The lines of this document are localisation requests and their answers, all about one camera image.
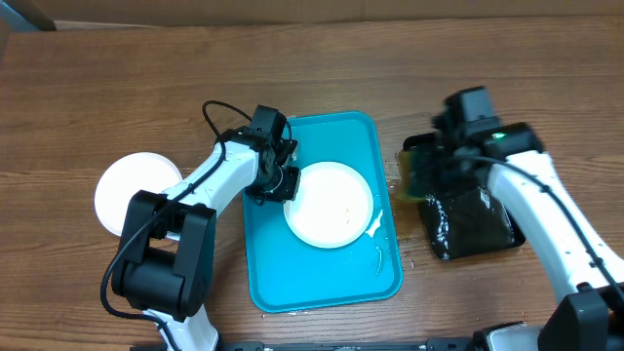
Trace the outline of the green yellow sponge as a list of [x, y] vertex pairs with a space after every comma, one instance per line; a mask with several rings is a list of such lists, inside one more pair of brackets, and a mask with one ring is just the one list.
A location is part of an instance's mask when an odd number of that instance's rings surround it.
[[428, 155], [416, 149], [402, 150], [397, 154], [399, 191], [397, 197], [404, 202], [421, 202], [430, 191], [430, 164]]

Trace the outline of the light blue rimmed plate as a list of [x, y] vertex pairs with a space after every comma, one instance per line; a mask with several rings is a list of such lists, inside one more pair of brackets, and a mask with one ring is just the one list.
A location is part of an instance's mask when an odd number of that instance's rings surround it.
[[301, 170], [284, 216], [293, 234], [319, 249], [337, 249], [357, 240], [368, 228], [373, 197], [365, 178], [337, 162], [319, 162]]

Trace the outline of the white plate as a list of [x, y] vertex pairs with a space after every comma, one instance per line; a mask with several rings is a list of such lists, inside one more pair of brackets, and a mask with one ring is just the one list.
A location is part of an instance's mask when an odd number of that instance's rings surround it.
[[124, 156], [97, 183], [94, 198], [97, 218], [107, 231], [120, 236], [130, 200], [139, 190], [158, 194], [181, 181], [176, 165], [162, 155], [139, 152]]

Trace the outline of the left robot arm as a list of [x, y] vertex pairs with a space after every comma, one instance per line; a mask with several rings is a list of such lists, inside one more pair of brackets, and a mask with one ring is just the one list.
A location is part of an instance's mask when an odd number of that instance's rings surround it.
[[163, 350], [217, 350], [220, 337], [204, 300], [211, 288], [216, 221], [246, 192], [260, 203], [293, 199], [297, 140], [247, 127], [217, 137], [187, 178], [162, 193], [130, 200], [117, 253], [102, 277], [111, 315], [154, 324]]

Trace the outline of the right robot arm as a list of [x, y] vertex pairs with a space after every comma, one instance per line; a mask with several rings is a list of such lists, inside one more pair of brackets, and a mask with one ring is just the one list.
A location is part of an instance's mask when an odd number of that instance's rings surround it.
[[623, 260], [567, 193], [526, 123], [446, 124], [403, 143], [411, 198], [440, 199], [480, 183], [532, 246], [557, 308], [542, 327], [500, 325], [475, 333], [473, 350], [620, 350]]

